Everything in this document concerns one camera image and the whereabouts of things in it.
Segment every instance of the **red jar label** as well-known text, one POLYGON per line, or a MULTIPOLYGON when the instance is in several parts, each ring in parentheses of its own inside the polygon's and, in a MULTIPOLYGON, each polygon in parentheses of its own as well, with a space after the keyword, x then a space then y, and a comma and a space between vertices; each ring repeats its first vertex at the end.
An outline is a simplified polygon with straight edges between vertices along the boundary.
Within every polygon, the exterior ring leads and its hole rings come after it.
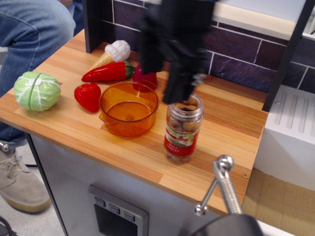
POLYGON ((164 146, 174 156, 184 157, 193 154, 197 145, 199 130, 190 134, 180 134, 166 126, 164 146))

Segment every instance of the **waffle cone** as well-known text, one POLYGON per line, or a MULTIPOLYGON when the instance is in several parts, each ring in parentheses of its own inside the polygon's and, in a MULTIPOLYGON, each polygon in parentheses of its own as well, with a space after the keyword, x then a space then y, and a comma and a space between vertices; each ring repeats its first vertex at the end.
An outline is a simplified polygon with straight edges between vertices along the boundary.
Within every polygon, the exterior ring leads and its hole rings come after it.
POLYGON ((93 70, 95 68, 98 68, 100 66, 103 66, 103 65, 107 65, 109 63, 112 63, 114 62, 114 59, 112 58, 112 56, 108 53, 108 52, 105 52, 103 53, 102 56, 100 56, 100 58, 92 65, 92 67, 90 68, 90 70, 93 70))

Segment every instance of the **toy red pepper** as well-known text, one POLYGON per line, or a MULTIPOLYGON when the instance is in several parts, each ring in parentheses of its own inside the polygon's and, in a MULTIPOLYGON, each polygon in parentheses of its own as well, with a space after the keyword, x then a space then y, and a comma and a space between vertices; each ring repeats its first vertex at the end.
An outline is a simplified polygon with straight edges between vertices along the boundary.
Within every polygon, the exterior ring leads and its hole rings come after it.
POLYGON ((155 72, 150 72, 149 74, 143 74, 143 70, 140 64, 137 65, 136 70, 133 74, 132 80, 134 82, 140 82, 152 90, 155 90, 158 85, 157 74, 155 72))
POLYGON ((84 82, 112 81, 127 79, 135 70, 128 61, 113 62, 95 68, 82 77, 84 82))

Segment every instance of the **white grout line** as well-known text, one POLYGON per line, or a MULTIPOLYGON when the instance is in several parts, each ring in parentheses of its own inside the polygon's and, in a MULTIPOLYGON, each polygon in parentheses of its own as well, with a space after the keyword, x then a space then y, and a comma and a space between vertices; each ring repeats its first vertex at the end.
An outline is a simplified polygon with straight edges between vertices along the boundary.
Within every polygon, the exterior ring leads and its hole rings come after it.
POLYGON ((311 68, 311 69, 314 69, 314 70, 315 70, 315 67, 310 66, 310 65, 305 65, 305 64, 298 63, 298 62, 294 62, 294 61, 291 61, 291 63, 297 64, 297 65, 301 65, 301 66, 304 66, 304 67, 308 67, 308 68, 311 68))
POLYGON ((120 25, 120 24, 113 23, 113 22, 109 22, 109 21, 105 21, 105 20, 102 20, 102 21, 103 21, 103 22, 106 22, 106 23, 110 23, 110 24, 112 24, 112 25, 116 25, 116 26, 120 26, 120 27, 123 27, 123 28, 127 28, 127 29, 130 29, 130 30, 134 30, 134 31, 140 32, 140 30, 134 29, 134 28, 131 28, 131 27, 128 27, 128 26, 120 25))
POLYGON ((246 37, 255 38, 255 39, 260 39, 260 40, 262 40, 262 41, 266 41, 266 42, 269 42, 269 43, 274 43, 274 44, 286 46, 286 45, 284 45, 284 44, 282 44, 282 43, 277 43, 277 42, 274 42, 274 41, 270 41, 270 40, 268 40, 268 39, 260 38, 260 37, 257 37, 257 36, 252 36, 252 35, 249 35, 249 34, 246 34, 246 33, 241 33, 241 32, 238 32, 238 31, 231 30, 231 29, 226 29, 226 28, 222 28, 222 27, 216 27, 216 28, 221 29, 221 30, 225 30, 225 31, 228 31, 228 32, 232 32, 232 33, 244 35, 244 36, 246 36, 246 37))
POLYGON ((211 52, 211 53, 213 53, 213 54, 220 55, 220 56, 225 57, 225 58, 230 58, 230 59, 233 59, 233 60, 241 61, 241 62, 244 62, 244 63, 246 63, 246 64, 254 65, 254 66, 257 66, 257 67, 260 67, 260 68, 266 69, 266 70, 276 71, 276 70, 272 70, 272 69, 269 69, 269 68, 263 67, 263 66, 261 66, 261 65, 257 65, 257 64, 254 64, 254 63, 251 63, 251 62, 245 61, 245 60, 241 60, 241 59, 233 58, 233 57, 230 57, 230 56, 227 56, 227 55, 221 54, 221 53, 216 53, 216 52, 209 51, 209 50, 207 50, 207 51, 208 51, 208 52, 211 52))
POLYGON ((257 53, 256 53, 256 56, 255 56, 255 60, 254 60, 254 64, 256 63, 256 60, 257 60, 257 56, 258 56, 258 53, 259 53, 259 49, 260 49, 261 43, 262 43, 262 40, 260 41, 260 44, 259 44, 259 46, 258 46, 257 53))
POLYGON ((137 5, 137 4, 134 4, 134 3, 131 3, 131 2, 123 1, 123 0, 115 0, 115 1, 119 1, 119 2, 122 2, 122 3, 126 3, 126 4, 128 4, 128 5, 144 7, 144 2, 142 3, 142 5, 137 5))
POLYGON ((212 56, 211 56, 211 61, 210 61, 210 66, 209 66, 209 71, 208 71, 208 75, 210 75, 210 72, 211 72, 211 68, 212 68, 212 62, 213 62, 213 57, 215 56, 214 53, 212 53, 212 56))
POLYGON ((114 17, 114 0, 112 0, 112 13, 113 13, 113 23, 115 23, 115 17, 114 17))
POLYGON ((305 77, 305 75, 306 75, 306 73, 307 73, 308 70, 309 70, 309 66, 306 67, 306 70, 304 71, 304 74, 303 74, 303 76, 302 76, 302 78, 301 78, 301 81, 300 81, 300 83, 299 83, 299 85, 297 86, 296 89, 300 89, 300 86, 301 86, 301 84, 302 84, 302 82, 303 82, 303 80, 304 80, 304 77, 305 77))

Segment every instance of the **toy cabbage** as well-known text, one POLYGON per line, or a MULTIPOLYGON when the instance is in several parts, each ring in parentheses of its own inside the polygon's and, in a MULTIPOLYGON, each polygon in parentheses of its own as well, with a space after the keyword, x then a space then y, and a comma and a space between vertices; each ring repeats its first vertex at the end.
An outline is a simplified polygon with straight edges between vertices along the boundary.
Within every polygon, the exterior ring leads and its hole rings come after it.
POLYGON ((14 95, 21 107, 32 111, 46 111, 60 97, 60 84, 50 75, 25 72, 14 84, 14 95))

